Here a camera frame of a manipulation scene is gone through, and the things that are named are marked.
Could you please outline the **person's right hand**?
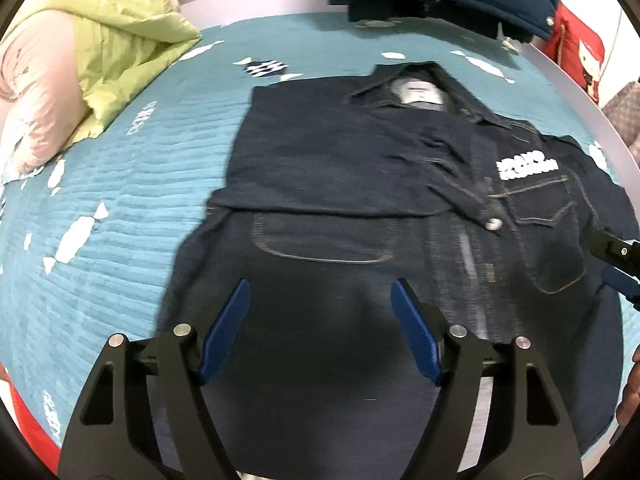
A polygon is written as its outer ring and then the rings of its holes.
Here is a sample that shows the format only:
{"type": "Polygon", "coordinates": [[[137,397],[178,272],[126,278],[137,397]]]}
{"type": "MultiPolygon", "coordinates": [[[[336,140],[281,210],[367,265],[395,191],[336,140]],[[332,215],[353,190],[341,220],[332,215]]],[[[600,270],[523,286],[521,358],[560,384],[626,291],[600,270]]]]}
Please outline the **person's right hand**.
{"type": "Polygon", "coordinates": [[[632,356],[634,365],[628,375],[623,388],[623,396],[616,408],[616,419],[620,426],[626,427],[634,416],[634,412],[640,403],[640,347],[637,347],[632,356]]]}

